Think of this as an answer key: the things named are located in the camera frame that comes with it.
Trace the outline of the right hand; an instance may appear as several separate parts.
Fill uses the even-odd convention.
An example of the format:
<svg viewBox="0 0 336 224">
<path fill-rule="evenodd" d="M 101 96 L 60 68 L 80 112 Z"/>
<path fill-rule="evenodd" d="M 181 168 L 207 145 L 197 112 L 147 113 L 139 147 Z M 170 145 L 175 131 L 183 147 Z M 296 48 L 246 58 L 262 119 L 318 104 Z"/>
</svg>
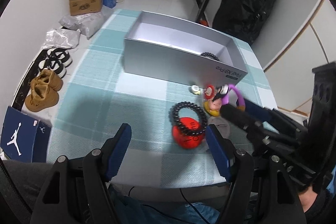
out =
<svg viewBox="0 0 336 224">
<path fill-rule="evenodd" d="M 328 208 L 332 194 L 326 189 L 316 193 L 312 186 L 298 193 L 303 211 L 306 217 L 316 217 L 322 215 Z"/>
</svg>

